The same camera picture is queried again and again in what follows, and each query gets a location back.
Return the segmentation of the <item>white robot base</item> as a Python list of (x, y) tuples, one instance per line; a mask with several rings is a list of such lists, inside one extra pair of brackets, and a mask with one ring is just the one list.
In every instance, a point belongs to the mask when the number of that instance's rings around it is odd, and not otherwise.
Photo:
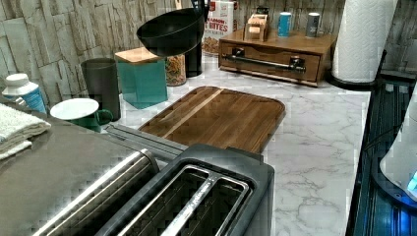
[(379, 187), (400, 204), (416, 209), (417, 171), (416, 88), (413, 88), (405, 116), (395, 139), (377, 165)]

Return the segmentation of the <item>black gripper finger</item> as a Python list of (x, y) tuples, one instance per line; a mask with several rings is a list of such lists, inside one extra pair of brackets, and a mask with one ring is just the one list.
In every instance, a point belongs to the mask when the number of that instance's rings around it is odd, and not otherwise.
[(208, 19), (210, 0), (191, 0), (192, 7), (198, 15)]

